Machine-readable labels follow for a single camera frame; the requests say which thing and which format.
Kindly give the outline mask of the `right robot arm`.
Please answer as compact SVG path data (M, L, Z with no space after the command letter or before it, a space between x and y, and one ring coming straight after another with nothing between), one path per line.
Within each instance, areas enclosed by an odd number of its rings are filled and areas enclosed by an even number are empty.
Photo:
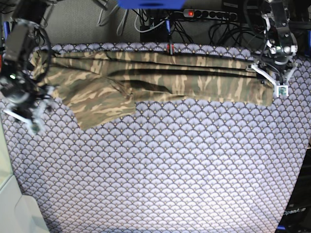
M45 30L55 0L20 0L12 15L14 28L8 34L4 46L4 59L0 71L0 92L9 101L4 112L23 122L28 131L36 134L43 129L42 115L51 107L53 85L43 84L52 61L52 45ZM44 70L35 78L30 56L38 46L35 33L40 32L47 44Z

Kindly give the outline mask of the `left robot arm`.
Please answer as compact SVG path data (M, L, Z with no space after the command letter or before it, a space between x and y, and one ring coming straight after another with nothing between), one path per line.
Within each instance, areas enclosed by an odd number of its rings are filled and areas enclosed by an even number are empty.
M289 27L289 11L282 0L259 0L258 10L264 46L249 68L272 84L276 97L289 96L289 80L298 67L293 61L298 44Z

